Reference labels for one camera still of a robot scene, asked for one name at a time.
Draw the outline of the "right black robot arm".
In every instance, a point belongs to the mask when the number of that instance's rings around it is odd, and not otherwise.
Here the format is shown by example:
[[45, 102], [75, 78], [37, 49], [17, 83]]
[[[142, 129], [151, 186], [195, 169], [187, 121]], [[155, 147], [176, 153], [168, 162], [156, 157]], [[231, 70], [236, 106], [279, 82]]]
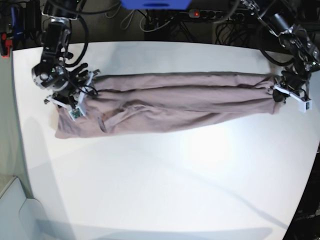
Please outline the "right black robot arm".
[[[84, 0], [45, 3], [42, 14], [48, 17], [49, 23], [41, 36], [40, 62], [31, 70], [33, 82], [41, 89], [52, 91], [44, 103], [52, 102], [66, 109], [73, 120], [86, 115], [85, 97], [98, 95], [93, 79], [100, 71], [88, 71], [88, 64], [81, 62], [89, 45], [89, 29], [75, 12], [83, 10], [85, 4]], [[83, 27], [84, 46], [75, 62], [67, 63], [74, 56], [69, 52], [73, 20], [80, 21]]]

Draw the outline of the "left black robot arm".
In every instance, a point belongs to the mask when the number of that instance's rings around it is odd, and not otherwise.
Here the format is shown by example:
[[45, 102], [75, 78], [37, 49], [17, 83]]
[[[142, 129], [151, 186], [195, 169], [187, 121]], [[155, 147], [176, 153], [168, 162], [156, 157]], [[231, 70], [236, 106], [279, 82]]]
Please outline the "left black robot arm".
[[[281, 76], [273, 86], [275, 102], [296, 97], [309, 101], [308, 85], [312, 73], [320, 70], [320, 50], [300, 21], [297, 0], [241, 0], [242, 4], [260, 23], [256, 36], [257, 47], [271, 63], [284, 67]], [[280, 45], [287, 50], [291, 59], [280, 62], [272, 58], [262, 46], [263, 30], [268, 30], [278, 38]]]

